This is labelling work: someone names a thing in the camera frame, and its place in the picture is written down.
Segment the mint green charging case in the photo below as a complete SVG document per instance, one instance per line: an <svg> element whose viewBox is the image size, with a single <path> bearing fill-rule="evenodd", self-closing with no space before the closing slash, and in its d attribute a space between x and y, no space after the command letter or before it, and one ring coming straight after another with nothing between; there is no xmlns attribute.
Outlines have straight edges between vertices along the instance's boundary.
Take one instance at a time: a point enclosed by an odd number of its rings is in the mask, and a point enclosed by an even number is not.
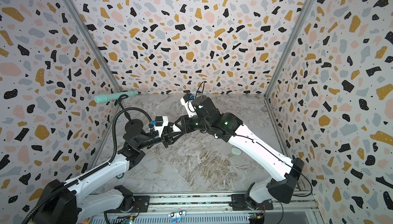
<svg viewBox="0 0 393 224"><path fill-rule="evenodd" d="M242 154L242 151L240 149L238 149L238 148L233 147L233 148L231 148L231 153L233 155L239 156L239 155Z"/></svg>

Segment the white charging case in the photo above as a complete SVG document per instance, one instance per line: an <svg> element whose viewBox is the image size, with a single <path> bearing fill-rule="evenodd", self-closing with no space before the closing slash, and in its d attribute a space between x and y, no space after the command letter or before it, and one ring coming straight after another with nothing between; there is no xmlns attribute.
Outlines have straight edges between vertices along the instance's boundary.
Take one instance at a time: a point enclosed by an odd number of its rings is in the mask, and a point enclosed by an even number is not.
<svg viewBox="0 0 393 224"><path fill-rule="evenodd" d="M178 126L177 124L173 124L172 130L173 132L182 132L181 126Z"/></svg>

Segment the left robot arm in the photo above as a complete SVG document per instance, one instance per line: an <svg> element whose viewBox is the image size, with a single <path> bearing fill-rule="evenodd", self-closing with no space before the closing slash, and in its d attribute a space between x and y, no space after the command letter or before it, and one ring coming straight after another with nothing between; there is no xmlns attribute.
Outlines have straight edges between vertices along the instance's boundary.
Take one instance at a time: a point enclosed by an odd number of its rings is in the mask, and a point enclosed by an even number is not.
<svg viewBox="0 0 393 224"><path fill-rule="evenodd" d="M78 224L109 210L128 213L138 206L134 194L123 185L112 190L93 192L109 180L134 168L144 158L144 148L163 143L173 144L184 135L184 129L166 118L149 123L145 131L142 122L133 120L125 126L125 142L113 157L80 176L60 182L53 180L45 188L39 202L23 221L35 224Z"/></svg>

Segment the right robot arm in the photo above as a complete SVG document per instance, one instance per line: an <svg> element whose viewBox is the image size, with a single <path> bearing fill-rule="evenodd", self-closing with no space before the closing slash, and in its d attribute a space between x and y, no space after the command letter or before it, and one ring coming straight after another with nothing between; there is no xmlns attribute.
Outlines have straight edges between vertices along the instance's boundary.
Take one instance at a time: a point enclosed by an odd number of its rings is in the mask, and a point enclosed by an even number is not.
<svg viewBox="0 0 393 224"><path fill-rule="evenodd" d="M256 204L273 198L290 203L305 165L300 158L291 159L279 153L236 115L220 113L211 98L205 95L196 98L186 94L181 98L181 104L187 111L187 115L180 119L184 133L199 130L221 139L249 155L269 173L266 180L249 187L246 199Z"/></svg>

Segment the black microphone stand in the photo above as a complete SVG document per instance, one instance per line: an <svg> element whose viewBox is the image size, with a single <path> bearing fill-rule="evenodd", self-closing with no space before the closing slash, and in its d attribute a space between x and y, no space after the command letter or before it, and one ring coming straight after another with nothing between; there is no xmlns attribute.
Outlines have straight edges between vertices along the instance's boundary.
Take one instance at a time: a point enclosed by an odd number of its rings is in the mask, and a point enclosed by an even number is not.
<svg viewBox="0 0 393 224"><path fill-rule="evenodd" d="M129 96L126 94L122 94L116 101L116 103L120 106L121 110L125 110L122 101L124 99L127 99ZM131 131L132 125L139 125L140 127L143 127L143 122L139 119L132 119L131 115L125 111L124 112L125 117L128 119L128 122L125 125L125 132L129 133Z"/></svg>

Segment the small toy car sticker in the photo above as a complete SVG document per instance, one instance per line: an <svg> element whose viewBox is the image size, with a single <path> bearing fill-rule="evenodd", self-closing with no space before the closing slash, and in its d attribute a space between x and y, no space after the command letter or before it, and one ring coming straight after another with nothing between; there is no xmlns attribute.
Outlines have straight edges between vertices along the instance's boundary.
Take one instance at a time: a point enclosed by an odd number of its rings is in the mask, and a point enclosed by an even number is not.
<svg viewBox="0 0 393 224"><path fill-rule="evenodd" d="M168 215L168 219L174 224L178 224L183 217L186 216L186 211L172 212Z"/></svg>

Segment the right corner aluminium profile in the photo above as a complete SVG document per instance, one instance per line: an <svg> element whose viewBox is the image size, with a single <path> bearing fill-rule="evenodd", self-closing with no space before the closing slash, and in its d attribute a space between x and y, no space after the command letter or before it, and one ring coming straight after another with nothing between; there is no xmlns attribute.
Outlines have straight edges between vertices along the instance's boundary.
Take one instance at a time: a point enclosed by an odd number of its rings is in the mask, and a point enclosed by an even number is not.
<svg viewBox="0 0 393 224"><path fill-rule="evenodd" d="M275 87L275 82L278 80L280 69L284 66L285 60L289 57L291 53L291 49L294 46L295 42L297 41L297 38L303 28L304 23L307 20L307 17L311 11L312 5L314 3L314 0L305 0L305 4L299 14L298 20L296 21L296 24L294 25L291 34L288 38L287 44L285 45L284 51L282 52L282 55L279 59L279 62L275 68L275 71L272 75L271 81L268 85L268 88L264 94L265 99L268 98L272 92L273 88Z"/></svg>

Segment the corner aluminium profile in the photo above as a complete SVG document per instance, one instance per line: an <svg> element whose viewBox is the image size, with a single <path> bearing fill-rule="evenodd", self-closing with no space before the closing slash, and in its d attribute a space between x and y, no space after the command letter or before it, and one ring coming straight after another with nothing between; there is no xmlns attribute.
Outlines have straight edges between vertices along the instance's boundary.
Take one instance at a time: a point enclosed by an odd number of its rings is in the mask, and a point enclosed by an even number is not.
<svg viewBox="0 0 393 224"><path fill-rule="evenodd" d="M109 82L111 83L111 87L113 88L114 92L118 93L121 92L120 86L112 74L109 66L107 65L101 51L99 50L97 44L95 43L92 35L89 33L89 30L83 21L79 11L77 10L75 4L72 2L72 0L61 0L64 4L64 7L68 10L70 16L73 18L77 28L79 29L80 33L84 37L87 45L89 46L90 50L92 53L95 55L96 59L98 60L98 63L100 64L101 68L103 69L103 72L109 79Z"/></svg>
<svg viewBox="0 0 393 224"><path fill-rule="evenodd" d="M314 3L314 0L305 0L305 4L299 14L298 20L296 21L296 24L294 25L291 34L288 38L287 44L285 45L284 51L282 52L282 55L279 59L279 62L275 68L275 71L272 75L271 81L268 85L268 88L264 94L265 99L268 98L272 92L273 88L275 87L275 82L278 80L280 69L284 66L285 60L289 57L291 53L291 49L294 46L295 42L297 41L297 38L303 28L304 23L307 20L307 17L311 11L312 5Z"/></svg>

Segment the left corner aluminium profile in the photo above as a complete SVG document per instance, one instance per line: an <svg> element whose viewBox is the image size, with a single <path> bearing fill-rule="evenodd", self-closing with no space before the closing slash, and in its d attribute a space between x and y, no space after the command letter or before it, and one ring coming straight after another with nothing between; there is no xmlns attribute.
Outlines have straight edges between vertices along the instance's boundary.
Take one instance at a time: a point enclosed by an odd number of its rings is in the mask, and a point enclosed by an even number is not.
<svg viewBox="0 0 393 224"><path fill-rule="evenodd" d="M92 53L95 55L96 59L98 60L98 63L100 64L101 68L103 69L103 72L109 79L109 82L111 83L111 87L113 88L114 92L118 93L121 92L120 86L112 74L109 66L107 65L101 51L99 50L97 44L95 43L92 35L89 33L89 30L83 21L79 11L77 10L75 4L72 2L72 0L61 0L64 4L64 7L68 10L70 16L73 18L77 28L79 29L80 33L84 37L87 45L89 46L90 50Z"/></svg>

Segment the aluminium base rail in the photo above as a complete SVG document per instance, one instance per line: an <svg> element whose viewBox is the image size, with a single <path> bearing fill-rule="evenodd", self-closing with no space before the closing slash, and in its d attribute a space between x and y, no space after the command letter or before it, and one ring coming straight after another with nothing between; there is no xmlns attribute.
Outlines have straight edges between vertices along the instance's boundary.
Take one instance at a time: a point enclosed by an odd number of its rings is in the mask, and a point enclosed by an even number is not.
<svg viewBox="0 0 393 224"><path fill-rule="evenodd" d="M302 194L290 203L247 204L243 192L136 193L131 212L109 210L80 224L173 224L172 212L186 211L179 224L322 224L316 202Z"/></svg>

